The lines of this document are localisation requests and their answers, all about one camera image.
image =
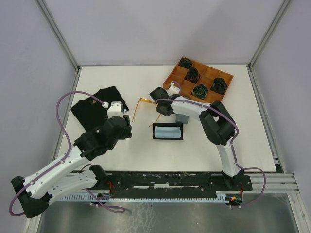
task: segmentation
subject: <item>wooden box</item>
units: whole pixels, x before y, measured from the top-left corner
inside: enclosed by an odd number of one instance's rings
[[[183,97],[188,97],[190,100],[194,100],[198,102],[207,102],[207,103],[213,103],[216,100],[221,101],[227,89],[230,86],[230,83],[233,79],[233,75],[227,74],[225,72],[222,72],[221,70],[209,67],[207,65],[204,65],[192,59],[189,59],[189,60],[192,63],[191,67],[194,67],[199,71],[200,78],[197,81],[197,83],[192,83],[185,79],[188,69],[179,66],[179,62],[178,62],[178,64],[175,66],[171,74],[165,80],[163,84],[164,89],[168,90],[170,87],[171,81],[176,81],[181,86],[180,95]],[[222,78],[227,84],[227,88],[223,95],[211,90],[211,87],[214,83],[215,78]],[[204,84],[208,88],[208,93],[204,99],[197,98],[196,96],[191,94],[192,90],[200,84]]]

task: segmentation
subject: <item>black cloth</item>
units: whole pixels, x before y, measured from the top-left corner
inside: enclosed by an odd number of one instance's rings
[[[115,86],[100,89],[96,94],[94,94],[94,96],[103,102],[108,102],[109,106],[111,102],[120,101],[123,103],[123,113],[129,110],[124,99]],[[95,101],[92,97],[80,100],[71,108],[71,112],[86,131],[102,126],[108,118],[107,109],[103,108],[102,104]]]

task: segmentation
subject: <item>wooden organizer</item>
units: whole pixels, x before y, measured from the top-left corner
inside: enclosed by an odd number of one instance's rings
[[[202,63],[199,63],[197,61],[194,61],[192,59],[189,59],[192,62],[192,66],[196,68],[199,71],[200,79],[197,83],[192,83],[187,80],[185,80],[186,74],[188,72],[188,69],[179,66],[178,64],[175,66],[171,74],[168,76],[168,78],[165,80],[163,87],[164,89],[168,90],[171,84],[171,81],[176,81],[181,86],[181,93],[183,97],[188,97],[190,100],[198,101],[198,102],[207,102],[207,103],[213,103],[214,101],[218,100],[221,101],[227,92],[230,83],[233,79],[233,75],[227,74],[225,72],[222,72],[218,69],[209,67],[207,65],[204,65]],[[215,78],[222,78],[224,79],[225,83],[227,84],[227,89],[225,90],[224,94],[221,95],[219,93],[216,93],[212,91],[210,88],[212,87],[214,83]],[[208,93],[205,96],[204,100],[197,98],[193,96],[192,90],[200,84],[204,84],[208,88]]]

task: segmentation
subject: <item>table surface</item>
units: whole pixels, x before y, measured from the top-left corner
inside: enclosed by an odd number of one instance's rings
[[[213,65],[234,75],[222,103],[240,129],[235,140],[239,163],[275,172],[276,167],[260,117],[255,94],[245,65]],[[95,66],[82,67],[76,90],[90,94],[116,86],[132,119],[139,98],[151,99],[149,93],[162,86],[174,66]],[[75,94],[72,106],[87,97]],[[124,171],[222,171],[218,150],[206,138],[201,123],[189,119],[184,126],[184,140],[153,140],[152,127],[158,116],[156,106],[142,102],[132,125],[131,139],[120,140],[113,150],[91,161],[104,170]],[[174,122],[174,116],[161,116],[158,122]],[[84,128],[70,112],[66,130],[72,142]],[[67,151],[63,137],[59,154]]]

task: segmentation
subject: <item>gray floor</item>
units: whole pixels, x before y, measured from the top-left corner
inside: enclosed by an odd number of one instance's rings
[[[247,202],[253,195],[244,195]],[[255,205],[229,209],[208,203],[115,203],[123,214],[82,202],[56,202],[39,233],[297,233],[286,194],[264,195]]]

